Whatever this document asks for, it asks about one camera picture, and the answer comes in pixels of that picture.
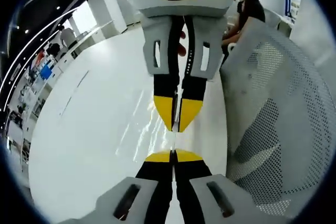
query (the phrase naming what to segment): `white tabletop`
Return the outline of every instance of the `white tabletop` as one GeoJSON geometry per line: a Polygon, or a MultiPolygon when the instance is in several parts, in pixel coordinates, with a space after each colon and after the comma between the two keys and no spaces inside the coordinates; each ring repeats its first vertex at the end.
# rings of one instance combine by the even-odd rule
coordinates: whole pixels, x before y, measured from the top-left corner
{"type": "MultiPolygon", "coordinates": [[[[36,207],[51,222],[88,214],[100,195],[174,142],[201,154],[213,174],[225,173],[219,76],[207,84],[204,106],[187,130],[169,132],[154,106],[143,44],[138,28],[84,50],[48,97],[33,133],[29,183],[36,207]]],[[[167,223],[183,223],[174,200],[167,223]]]]}

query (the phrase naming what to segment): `ceiling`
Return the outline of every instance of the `ceiling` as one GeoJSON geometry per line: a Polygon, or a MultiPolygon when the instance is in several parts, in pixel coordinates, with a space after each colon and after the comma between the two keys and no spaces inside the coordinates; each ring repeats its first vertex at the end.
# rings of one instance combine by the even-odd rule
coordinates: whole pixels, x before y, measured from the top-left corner
{"type": "MultiPolygon", "coordinates": [[[[12,16],[11,29],[8,34],[6,35],[3,33],[0,40],[1,80],[3,80],[3,77],[8,72],[13,61],[17,58],[19,52],[27,45],[27,43],[46,25],[62,15],[73,1],[74,0],[20,0],[19,5],[17,3],[9,3],[13,7],[16,6],[18,11],[12,16]]],[[[84,1],[85,0],[77,1],[72,8],[79,6],[84,1]]],[[[70,16],[71,14],[62,18],[61,23],[70,16]]],[[[44,40],[49,37],[52,28],[53,25],[45,29],[29,44],[24,50],[24,53],[22,53],[15,62],[9,75],[12,75],[13,70],[19,63],[21,66],[26,63],[27,59],[41,45],[41,39],[44,40]]],[[[10,88],[11,85],[4,84],[0,94],[0,107],[3,106],[4,97],[7,98],[10,88]]]]}

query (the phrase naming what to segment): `person's hand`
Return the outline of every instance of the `person's hand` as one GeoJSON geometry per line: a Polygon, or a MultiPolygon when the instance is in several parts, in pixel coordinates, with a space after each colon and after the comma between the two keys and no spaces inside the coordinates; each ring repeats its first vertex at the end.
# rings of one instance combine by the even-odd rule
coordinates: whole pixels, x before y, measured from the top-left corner
{"type": "MultiPolygon", "coordinates": [[[[185,32],[184,31],[182,31],[182,33],[181,33],[181,38],[182,39],[185,39],[185,37],[186,37],[186,35],[185,35],[185,32]]],[[[178,55],[180,55],[180,56],[185,56],[186,54],[187,54],[187,50],[185,49],[185,47],[184,46],[182,46],[181,44],[179,44],[179,49],[178,49],[178,55]]]]}

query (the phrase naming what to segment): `white table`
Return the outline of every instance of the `white table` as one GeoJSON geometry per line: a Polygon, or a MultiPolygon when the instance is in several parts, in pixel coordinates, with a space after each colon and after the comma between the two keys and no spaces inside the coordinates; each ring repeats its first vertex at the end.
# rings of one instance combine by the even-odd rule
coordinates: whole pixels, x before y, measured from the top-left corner
{"type": "MultiPolygon", "coordinates": [[[[219,76],[208,83],[204,106],[187,130],[169,132],[154,106],[143,44],[138,28],[86,49],[47,99],[33,133],[29,183],[36,207],[51,222],[83,217],[100,195],[135,176],[148,155],[174,142],[201,154],[213,174],[225,173],[219,76]]],[[[167,219],[183,223],[175,193],[167,219]]]]}

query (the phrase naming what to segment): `white perforated mesh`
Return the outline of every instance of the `white perforated mesh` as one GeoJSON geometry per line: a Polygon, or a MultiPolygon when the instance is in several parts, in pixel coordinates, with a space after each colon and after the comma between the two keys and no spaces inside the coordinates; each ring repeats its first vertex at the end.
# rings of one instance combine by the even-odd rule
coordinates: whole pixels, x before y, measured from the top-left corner
{"type": "Polygon", "coordinates": [[[294,217],[332,160],[336,109],[331,95],[301,50],[265,24],[251,25],[230,57],[221,69],[226,175],[260,210],[294,217]]]}

